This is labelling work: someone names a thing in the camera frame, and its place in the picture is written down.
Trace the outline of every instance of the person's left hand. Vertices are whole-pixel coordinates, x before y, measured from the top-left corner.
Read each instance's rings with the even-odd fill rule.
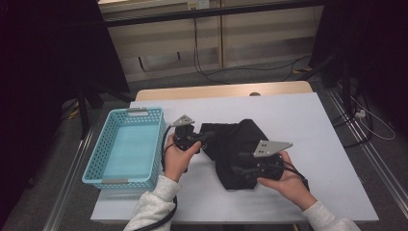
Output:
[[[174,143],[174,133],[168,136],[165,153],[165,177],[178,182],[181,175],[189,166],[191,157],[200,149],[201,142],[196,142],[188,150],[180,150]]]

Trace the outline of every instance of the black cloth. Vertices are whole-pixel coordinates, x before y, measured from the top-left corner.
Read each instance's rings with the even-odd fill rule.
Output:
[[[240,158],[239,154],[254,152],[259,141],[268,141],[268,138],[252,119],[244,119],[238,124],[203,123],[200,133],[209,131],[215,131],[217,137],[207,143],[204,152],[216,162],[217,176],[224,188],[253,190],[256,182],[249,183],[243,175],[236,174],[231,167],[256,167],[256,164]]]

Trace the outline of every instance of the white table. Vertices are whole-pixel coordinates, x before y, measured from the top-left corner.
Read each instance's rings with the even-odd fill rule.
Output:
[[[291,141],[293,163],[309,180],[312,193],[334,214],[357,222],[375,221],[372,208],[346,153],[315,93],[255,97],[215,97],[136,101],[131,107],[164,109],[167,124],[182,115],[201,123],[238,123],[252,118],[271,141]],[[254,191],[225,190],[215,163],[204,153],[191,160],[180,180],[177,223],[294,223],[305,218],[278,192],[258,186]],[[137,195],[103,190],[92,220],[127,222]]]

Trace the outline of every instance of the blue plastic basket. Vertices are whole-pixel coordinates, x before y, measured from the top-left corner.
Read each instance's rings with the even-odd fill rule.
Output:
[[[154,190],[165,128],[161,108],[112,110],[82,181],[98,189]]]

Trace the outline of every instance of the white sleeve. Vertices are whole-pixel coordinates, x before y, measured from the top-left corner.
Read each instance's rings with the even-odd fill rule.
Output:
[[[180,188],[180,185],[176,182],[160,175],[156,189],[153,192],[145,192],[140,197],[133,218],[124,230],[135,230],[163,219],[174,209],[175,204],[172,200]],[[170,230],[170,225],[171,221],[155,230]]]
[[[336,218],[320,201],[303,212],[315,231],[357,231],[360,228],[349,218]]]

